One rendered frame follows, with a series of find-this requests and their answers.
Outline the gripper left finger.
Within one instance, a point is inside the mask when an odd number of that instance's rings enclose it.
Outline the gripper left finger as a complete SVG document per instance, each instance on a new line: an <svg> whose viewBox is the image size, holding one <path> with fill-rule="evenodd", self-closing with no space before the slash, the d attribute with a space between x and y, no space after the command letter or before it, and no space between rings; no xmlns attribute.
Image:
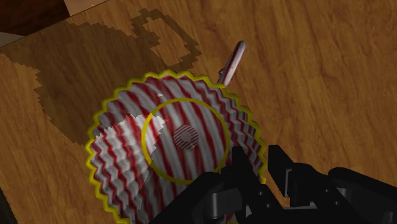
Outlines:
<svg viewBox="0 0 397 224"><path fill-rule="evenodd" d="M260 183L240 146L220 173L205 172L190 183L151 224L221 224L235 214L239 224L260 224L281 211L269 187Z"/></svg>

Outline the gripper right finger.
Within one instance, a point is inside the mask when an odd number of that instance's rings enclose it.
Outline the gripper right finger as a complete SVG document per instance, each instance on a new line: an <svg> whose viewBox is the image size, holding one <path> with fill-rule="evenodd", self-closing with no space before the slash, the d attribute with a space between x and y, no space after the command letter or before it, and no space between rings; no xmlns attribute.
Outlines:
<svg viewBox="0 0 397 224"><path fill-rule="evenodd" d="M397 187L348 168L322 174L292 161L278 145L268 147L268 171L296 224L397 224Z"/></svg>

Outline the red white striped fluted bowl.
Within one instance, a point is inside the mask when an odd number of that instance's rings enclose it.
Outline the red white striped fluted bowl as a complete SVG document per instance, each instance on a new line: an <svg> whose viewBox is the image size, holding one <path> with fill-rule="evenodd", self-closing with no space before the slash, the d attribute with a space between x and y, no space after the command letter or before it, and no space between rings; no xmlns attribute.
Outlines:
<svg viewBox="0 0 397 224"><path fill-rule="evenodd" d="M117 224L149 224L199 175L230 165L234 146L265 181L252 112L204 75L166 70L131 79L102 103L88 134L90 182Z"/></svg>

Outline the red white striped pen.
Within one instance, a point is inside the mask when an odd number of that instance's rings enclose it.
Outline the red white striped pen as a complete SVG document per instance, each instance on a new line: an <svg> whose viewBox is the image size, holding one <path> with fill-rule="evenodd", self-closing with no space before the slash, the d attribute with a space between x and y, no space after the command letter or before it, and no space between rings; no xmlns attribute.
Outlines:
<svg viewBox="0 0 397 224"><path fill-rule="evenodd" d="M239 41L236 44L226 64L218 73L219 74L218 83L227 86L231 82L234 73L237 69L237 66L239 65L242 59L245 49L246 49L245 41Z"/></svg>

